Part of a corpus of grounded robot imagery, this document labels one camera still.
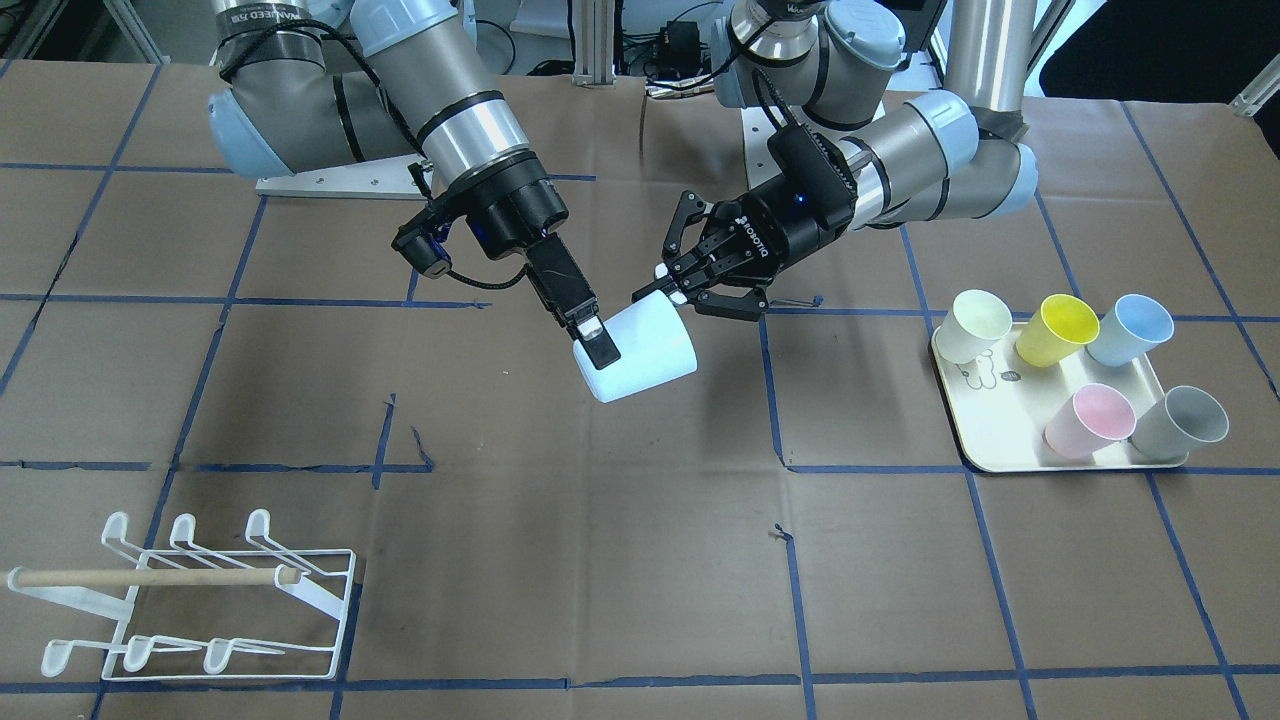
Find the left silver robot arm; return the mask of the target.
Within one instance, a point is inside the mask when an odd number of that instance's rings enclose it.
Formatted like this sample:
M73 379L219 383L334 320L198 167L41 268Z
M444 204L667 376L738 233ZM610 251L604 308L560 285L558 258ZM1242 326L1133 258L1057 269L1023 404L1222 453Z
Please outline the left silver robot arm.
M634 295L754 322L782 272L863 227L998 217L1038 169L1021 114L1033 1L959 1L943 85L878 113L905 51L874 1L737 1L717 26L718 99L759 108L778 173L708 204L685 192Z

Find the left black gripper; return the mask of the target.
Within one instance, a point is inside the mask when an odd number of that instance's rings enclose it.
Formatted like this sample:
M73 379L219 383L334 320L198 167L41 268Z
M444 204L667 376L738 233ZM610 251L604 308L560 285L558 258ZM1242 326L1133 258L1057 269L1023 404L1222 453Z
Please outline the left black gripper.
M662 293L672 304L690 304L700 315L759 322L769 305L763 288L852 223L824 231L804 200L786 178L768 179L733 200L714 204L685 190L662 243L654 281L635 291L632 302ZM713 292L718 284L749 291L731 297Z

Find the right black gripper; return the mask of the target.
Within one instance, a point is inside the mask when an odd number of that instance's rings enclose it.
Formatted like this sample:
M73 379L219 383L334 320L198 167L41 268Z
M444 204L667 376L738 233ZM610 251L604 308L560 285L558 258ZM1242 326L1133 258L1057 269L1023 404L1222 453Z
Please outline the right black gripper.
M575 348L603 370L621 359L586 277L556 228L570 213L538 155L507 152L481 170L454 181L440 196L445 217L462 217L492 260L518 252L545 309L575 331Z

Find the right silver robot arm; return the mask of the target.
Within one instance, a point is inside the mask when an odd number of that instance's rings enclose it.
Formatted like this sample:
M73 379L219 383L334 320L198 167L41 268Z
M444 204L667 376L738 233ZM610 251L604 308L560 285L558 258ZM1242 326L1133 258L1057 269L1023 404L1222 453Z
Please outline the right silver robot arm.
M225 164L250 179L420 154L442 193L393 249L420 274L451 274L444 242L466 220L493 260L520 255L544 307L595 369L621 356L588 279L557 234L568 215L493 73L448 1L357 1L357 70L325 67L335 29L302 1L215 1L225 91L209 102Z

